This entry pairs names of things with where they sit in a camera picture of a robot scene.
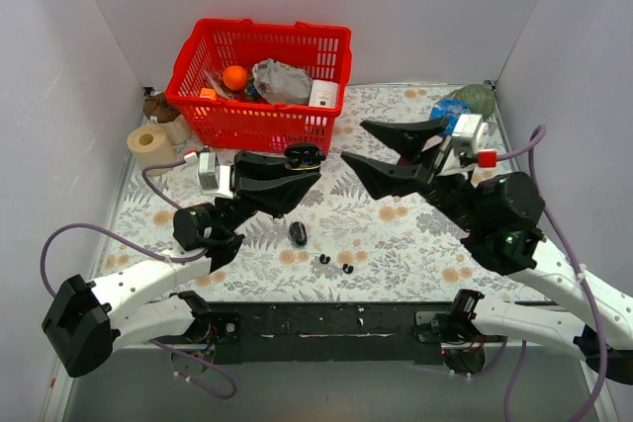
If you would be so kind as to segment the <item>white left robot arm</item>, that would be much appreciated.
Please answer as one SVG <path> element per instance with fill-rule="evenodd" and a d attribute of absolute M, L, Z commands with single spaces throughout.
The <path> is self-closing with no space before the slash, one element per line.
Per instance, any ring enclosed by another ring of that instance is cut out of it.
<path fill-rule="evenodd" d="M 145 260 L 117 274 L 85 281 L 75 275 L 52 292 L 43 332 L 67 374 L 90 374 L 129 345 L 177 337 L 198 343 L 220 324 L 193 292 L 173 289 L 231 263 L 244 236 L 239 228 L 263 212 L 281 218 L 293 211 L 320 177 L 325 155 L 318 146 L 293 144 L 280 156 L 238 152 L 220 164 L 204 147 L 176 166 L 194 165 L 201 192 L 211 201 L 173 215 L 174 251 L 145 250 Z"/>

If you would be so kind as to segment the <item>glossy black earbud charging case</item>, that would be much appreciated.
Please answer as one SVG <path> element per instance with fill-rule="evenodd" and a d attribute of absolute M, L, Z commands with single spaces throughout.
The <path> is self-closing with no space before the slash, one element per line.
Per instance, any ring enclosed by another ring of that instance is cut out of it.
<path fill-rule="evenodd" d="M 290 170 L 314 170 L 326 159 L 325 153 L 313 143 L 294 143 L 285 149 L 286 167 Z"/>

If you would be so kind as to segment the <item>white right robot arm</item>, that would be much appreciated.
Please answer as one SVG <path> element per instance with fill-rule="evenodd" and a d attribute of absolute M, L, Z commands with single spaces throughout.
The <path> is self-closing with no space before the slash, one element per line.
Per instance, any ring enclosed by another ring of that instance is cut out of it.
<path fill-rule="evenodd" d="M 545 209 L 533 179 L 524 172 L 499 175 L 478 185 L 475 168 L 497 164 L 485 147 L 488 125 L 480 115 L 461 116 L 451 134 L 433 147 L 427 142 L 445 130 L 445 119 L 361 126 L 397 152 L 396 164 L 344 152 L 375 200 L 421 195 L 466 232 L 462 245 L 484 269 L 544 295 L 556 309 L 506 302 L 478 291 L 459 291 L 450 309 L 414 330 L 423 342 L 457 343 L 479 336 L 502 336 L 548 346 L 584 361 L 594 371 L 624 384 L 632 382 L 632 298 L 570 258 L 538 226 Z"/>

